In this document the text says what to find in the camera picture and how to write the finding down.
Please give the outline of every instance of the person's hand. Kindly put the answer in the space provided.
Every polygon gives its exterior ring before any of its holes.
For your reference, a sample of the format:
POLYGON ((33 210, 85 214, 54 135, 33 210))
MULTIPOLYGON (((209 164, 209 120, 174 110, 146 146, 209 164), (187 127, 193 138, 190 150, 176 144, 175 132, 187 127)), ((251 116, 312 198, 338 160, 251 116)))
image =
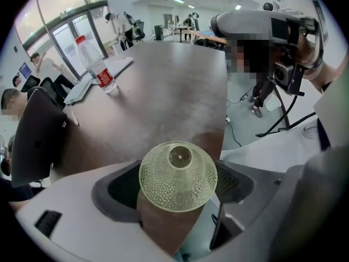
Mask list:
POLYGON ((314 45, 301 32, 299 33, 297 47, 298 51, 294 55, 294 60, 299 64, 311 64, 310 61, 314 56, 314 45))

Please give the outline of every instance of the black pants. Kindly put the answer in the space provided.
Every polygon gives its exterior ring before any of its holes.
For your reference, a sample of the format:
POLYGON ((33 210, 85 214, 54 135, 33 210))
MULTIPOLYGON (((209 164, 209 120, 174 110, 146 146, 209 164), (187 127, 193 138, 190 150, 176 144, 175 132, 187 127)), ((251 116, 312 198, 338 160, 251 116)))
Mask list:
POLYGON ((53 82, 53 84, 55 85, 57 92, 63 98, 66 98, 68 94, 64 90, 62 85, 64 85, 65 87, 67 87, 69 89, 73 89, 73 87, 74 87, 74 84, 70 80, 68 80, 65 76, 63 76, 62 74, 58 76, 58 78, 53 82))
POLYGON ((254 104, 256 107, 263 107, 264 100, 272 93, 274 86, 269 80, 260 80, 257 82, 252 91, 253 97, 257 97, 254 104))
MULTIPOLYGON (((133 39, 133 33, 132 33, 132 29, 128 30, 125 32, 125 37, 126 37, 126 41, 125 43, 127 43, 129 45, 129 47, 132 47, 133 46, 133 42, 132 42, 132 39, 133 39)), ((127 49, 126 45, 123 41, 121 41, 121 48, 123 51, 125 51, 127 49)))

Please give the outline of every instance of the white ceiling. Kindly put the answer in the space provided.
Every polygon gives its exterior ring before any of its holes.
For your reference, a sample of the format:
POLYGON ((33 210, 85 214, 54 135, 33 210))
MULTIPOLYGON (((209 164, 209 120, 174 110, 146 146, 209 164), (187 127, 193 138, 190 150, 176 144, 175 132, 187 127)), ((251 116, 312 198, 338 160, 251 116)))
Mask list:
POLYGON ((179 4, 173 0, 143 0, 148 5, 157 5, 163 7, 185 7, 193 5, 196 8, 205 8, 218 11, 231 11, 234 10, 237 4, 242 5, 242 9, 257 9, 259 4, 252 0, 183 0, 184 4, 179 4))

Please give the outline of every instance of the black laptop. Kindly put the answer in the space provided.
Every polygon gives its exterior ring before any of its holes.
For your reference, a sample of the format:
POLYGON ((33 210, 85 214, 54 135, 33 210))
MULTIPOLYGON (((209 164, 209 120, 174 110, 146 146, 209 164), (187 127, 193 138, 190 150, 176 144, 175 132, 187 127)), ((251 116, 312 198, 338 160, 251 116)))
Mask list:
POLYGON ((36 90, 19 121, 12 149, 13 187, 50 175, 62 147, 67 115, 36 90))

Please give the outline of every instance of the textured lampshade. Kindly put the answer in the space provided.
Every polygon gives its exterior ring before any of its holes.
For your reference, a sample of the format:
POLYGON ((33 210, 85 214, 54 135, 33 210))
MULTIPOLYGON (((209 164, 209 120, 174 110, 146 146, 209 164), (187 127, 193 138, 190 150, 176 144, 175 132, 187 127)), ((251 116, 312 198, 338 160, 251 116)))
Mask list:
POLYGON ((186 212, 204 205, 217 186, 211 157, 188 142, 166 142, 144 157, 139 179, 144 195, 155 206, 186 212))

